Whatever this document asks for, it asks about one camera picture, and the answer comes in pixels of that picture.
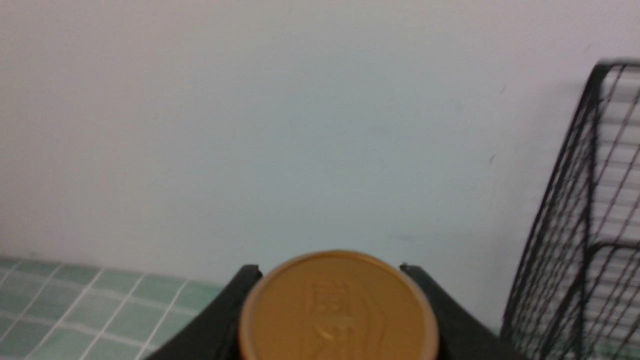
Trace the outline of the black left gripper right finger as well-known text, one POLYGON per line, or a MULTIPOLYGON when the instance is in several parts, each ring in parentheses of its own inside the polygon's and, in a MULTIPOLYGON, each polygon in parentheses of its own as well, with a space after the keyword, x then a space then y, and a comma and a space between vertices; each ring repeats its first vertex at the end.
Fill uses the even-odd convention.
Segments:
POLYGON ((523 360, 507 342, 467 312, 423 268, 404 263, 400 270, 427 297, 439 330, 439 360, 523 360))

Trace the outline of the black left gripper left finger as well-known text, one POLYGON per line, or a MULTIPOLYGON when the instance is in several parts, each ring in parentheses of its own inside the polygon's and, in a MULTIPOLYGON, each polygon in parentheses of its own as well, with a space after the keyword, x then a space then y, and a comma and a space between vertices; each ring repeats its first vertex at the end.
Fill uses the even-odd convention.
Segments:
POLYGON ((204 310, 147 359, 240 360, 238 335, 243 303, 262 277, 258 265, 242 265, 204 310))

